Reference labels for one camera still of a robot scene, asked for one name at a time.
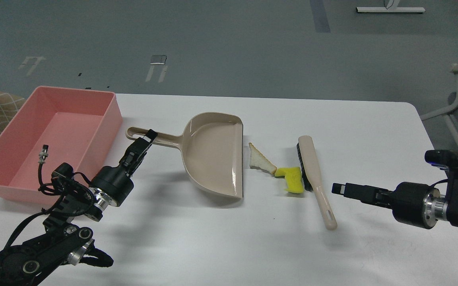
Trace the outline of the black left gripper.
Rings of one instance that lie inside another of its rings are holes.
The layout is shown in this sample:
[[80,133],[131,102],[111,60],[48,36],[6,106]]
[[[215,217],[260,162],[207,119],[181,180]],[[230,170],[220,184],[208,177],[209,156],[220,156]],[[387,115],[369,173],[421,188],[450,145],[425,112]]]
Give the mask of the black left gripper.
[[134,188],[132,176],[144,160],[147,151],[155,141],[158,133],[149,130],[145,135],[135,139],[126,149],[118,166],[104,166],[91,180],[89,186],[101,190],[109,196],[111,206],[120,207]]

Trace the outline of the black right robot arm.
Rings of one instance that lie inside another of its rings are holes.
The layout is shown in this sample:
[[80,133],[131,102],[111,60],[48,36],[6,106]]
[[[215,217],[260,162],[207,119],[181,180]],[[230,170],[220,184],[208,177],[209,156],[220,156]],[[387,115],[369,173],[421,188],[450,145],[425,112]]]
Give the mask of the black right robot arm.
[[389,190],[353,183],[333,183],[331,193],[365,205],[388,209],[393,219],[406,226],[430,230],[438,221],[458,228],[458,152],[433,149],[425,162],[446,172],[432,184],[401,182]]

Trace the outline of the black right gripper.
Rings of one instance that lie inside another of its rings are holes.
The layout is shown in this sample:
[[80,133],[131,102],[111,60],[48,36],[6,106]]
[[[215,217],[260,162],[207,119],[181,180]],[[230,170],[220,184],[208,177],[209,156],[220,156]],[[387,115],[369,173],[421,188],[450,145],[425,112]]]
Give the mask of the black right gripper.
[[437,223],[434,205],[440,191],[427,184],[402,182],[396,190],[352,183],[333,183],[332,194],[387,209],[392,209],[396,221],[409,226],[432,229]]

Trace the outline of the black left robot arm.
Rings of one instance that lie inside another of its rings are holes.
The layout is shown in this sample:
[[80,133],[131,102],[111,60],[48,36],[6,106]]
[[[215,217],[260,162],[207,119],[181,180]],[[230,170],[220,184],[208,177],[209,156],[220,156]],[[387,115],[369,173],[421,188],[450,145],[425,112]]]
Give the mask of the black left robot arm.
[[38,161],[38,191],[57,196],[48,209],[24,219],[0,251],[0,286],[37,286],[62,265],[110,267],[113,259],[94,246],[94,232],[72,223],[79,216],[100,221],[108,206],[119,207],[134,188],[132,176],[158,137],[154,130],[138,135],[115,167],[104,166],[85,184],[76,172],[61,164],[44,183],[42,168],[48,156],[43,145]]

